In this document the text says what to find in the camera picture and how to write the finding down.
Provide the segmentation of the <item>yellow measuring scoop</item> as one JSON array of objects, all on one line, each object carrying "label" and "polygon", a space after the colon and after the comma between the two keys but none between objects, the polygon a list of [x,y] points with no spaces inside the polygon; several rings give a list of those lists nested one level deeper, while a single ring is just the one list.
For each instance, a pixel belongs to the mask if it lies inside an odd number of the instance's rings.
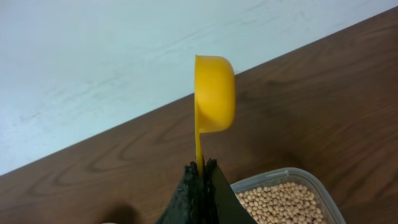
[{"label": "yellow measuring scoop", "polygon": [[200,135],[228,129],[236,114],[236,84],[230,62],[220,56],[195,57],[195,156],[199,175],[204,173]]}]

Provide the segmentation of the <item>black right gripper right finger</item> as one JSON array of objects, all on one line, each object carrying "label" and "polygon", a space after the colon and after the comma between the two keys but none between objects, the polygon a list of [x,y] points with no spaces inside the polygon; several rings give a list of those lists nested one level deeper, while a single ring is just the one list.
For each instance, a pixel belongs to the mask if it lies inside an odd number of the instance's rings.
[{"label": "black right gripper right finger", "polygon": [[205,166],[205,223],[256,224],[235,196],[216,159]]}]

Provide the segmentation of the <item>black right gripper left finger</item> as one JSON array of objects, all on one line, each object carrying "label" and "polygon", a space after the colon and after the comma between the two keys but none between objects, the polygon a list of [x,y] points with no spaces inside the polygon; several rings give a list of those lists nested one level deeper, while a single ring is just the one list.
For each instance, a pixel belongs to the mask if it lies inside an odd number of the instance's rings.
[{"label": "black right gripper left finger", "polygon": [[195,162],[184,167],[183,177],[156,224],[198,224],[203,220],[204,182]]}]

